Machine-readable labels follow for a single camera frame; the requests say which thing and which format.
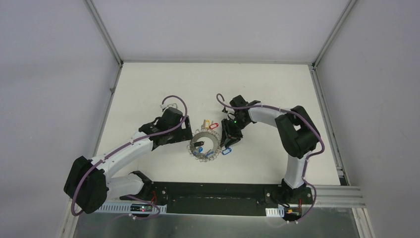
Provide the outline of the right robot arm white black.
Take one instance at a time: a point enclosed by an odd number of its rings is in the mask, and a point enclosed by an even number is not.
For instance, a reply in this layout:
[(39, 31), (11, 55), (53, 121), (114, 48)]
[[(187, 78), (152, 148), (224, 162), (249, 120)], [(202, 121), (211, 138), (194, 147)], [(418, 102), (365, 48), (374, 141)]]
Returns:
[(281, 144), (288, 154), (286, 174), (281, 186), (273, 191), (271, 199), (277, 203), (294, 203), (306, 189), (304, 180), (308, 159), (317, 155), (315, 149), (321, 145), (322, 153), (325, 144), (320, 133), (302, 106), (281, 109), (264, 105), (260, 101), (247, 102), (241, 95), (225, 104), (224, 97), (218, 93), (217, 101), (223, 105), (223, 112), (233, 112), (221, 121), (222, 138), (220, 146), (229, 148), (242, 138), (242, 130), (251, 123), (261, 122), (277, 129)]

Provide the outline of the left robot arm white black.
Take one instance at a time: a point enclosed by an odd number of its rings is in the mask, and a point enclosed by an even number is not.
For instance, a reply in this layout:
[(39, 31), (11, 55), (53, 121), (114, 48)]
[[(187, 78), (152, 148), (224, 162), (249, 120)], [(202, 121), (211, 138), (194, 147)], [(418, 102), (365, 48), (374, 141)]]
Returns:
[(80, 156), (70, 169), (63, 191), (87, 214), (97, 211), (107, 200), (134, 195), (146, 200), (151, 180), (140, 171), (126, 176), (115, 174), (131, 162), (160, 146), (192, 139), (189, 116), (168, 108), (162, 116), (142, 125), (133, 136), (112, 151), (92, 157)]

